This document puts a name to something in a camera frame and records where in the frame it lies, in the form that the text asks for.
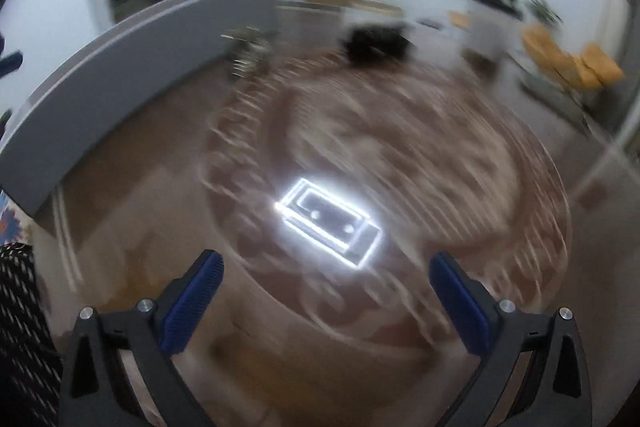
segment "metal screw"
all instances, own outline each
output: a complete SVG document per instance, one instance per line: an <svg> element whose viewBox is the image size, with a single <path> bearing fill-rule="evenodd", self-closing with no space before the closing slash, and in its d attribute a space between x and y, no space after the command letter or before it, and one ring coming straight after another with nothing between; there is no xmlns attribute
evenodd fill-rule
<svg viewBox="0 0 640 427"><path fill-rule="evenodd" d="M93 309L93 308L91 308L91 306L86 306L85 308L82 308L82 309L80 310L80 315L79 315L79 317L80 317L82 320L86 320L86 319L88 319L89 317L91 317L91 315L93 315L93 314L94 314L94 309Z"/></svg>
<svg viewBox="0 0 640 427"><path fill-rule="evenodd" d="M142 301L140 301L136 306L136 308L138 308L138 310L143 313L151 311L153 307L154 307L154 302L151 299L142 299Z"/></svg>
<svg viewBox="0 0 640 427"><path fill-rule="evenodd" d="M559 314L566 321L570 321L572 318L574 318L574 312L572 312L569 308L560 308Z"/></svg>
<svg viewBox="0 0 640 427"><path fill-rule="evenodd" d="M500 301L500 309L505 313L513 313L516 311L516 305L509 299L502 299Z"/></svg>

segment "wooden floor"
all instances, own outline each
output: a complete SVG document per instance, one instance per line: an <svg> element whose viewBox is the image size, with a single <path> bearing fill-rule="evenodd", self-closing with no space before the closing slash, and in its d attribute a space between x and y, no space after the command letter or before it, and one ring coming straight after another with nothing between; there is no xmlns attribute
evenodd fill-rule
<svg viewBox="0 0 640 427"><path fill-rule="evenodd" d="M351 22L348 13L295 8L281 9L280 19L280 58L336 46ZM453 72L469 67L460 44L435 30L419 26L411 40L420 58ZM482 75L484 90L533 130L571 189L590 166L584 158L600 150L522 92L520 74L505 59L497 70ZM202 250L216 248L219 238L198 168L208 123L231 89L226 64L192 74L115 129L36 216L36 265L50 327L61 348L82 306L99 312L132 307L143 297L157 296ZM443 345L421 367L424 376L386 403L341 401L304 371L291 372L255 347L248 333L238 335L231 297L222 293L187 352L175 359L219 426L428 425L474 367L459 345ZM425 403L427 395L431 399Z"/></svg>

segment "blue gripper pad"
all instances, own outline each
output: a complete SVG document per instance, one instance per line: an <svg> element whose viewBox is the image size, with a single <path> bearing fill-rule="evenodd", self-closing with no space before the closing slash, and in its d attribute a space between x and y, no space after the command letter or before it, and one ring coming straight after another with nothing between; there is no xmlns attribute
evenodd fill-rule
<svg viewBox="0 0 640 427"><path fill-rule="evenodd" d="M449 254L436 254L429 264L429 280L467 352L482 357L492 349L494 328L469 288L482 284L471 280L459 266L454 269L452 263L456 262Z"/></svg>
<svg viewBox="0 0 640 427"><path fill-rule="evenodd" d="M187 347L193 331L222 283L224 273L222 256L210 251L162 322L160 349L167 355L176 355Z"/></svg>

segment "potted plant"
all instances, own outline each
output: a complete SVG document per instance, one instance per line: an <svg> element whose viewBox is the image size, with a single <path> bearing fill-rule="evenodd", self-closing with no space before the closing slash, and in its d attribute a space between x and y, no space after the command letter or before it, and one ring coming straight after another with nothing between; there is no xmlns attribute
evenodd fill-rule
<svg viewBox="0 0 640 427"><path fill-rule="evenodd" d="M531 14L549 29L555 30L562 23L560 16L549 7L545 0L528 0L526 5Z"/></svg>

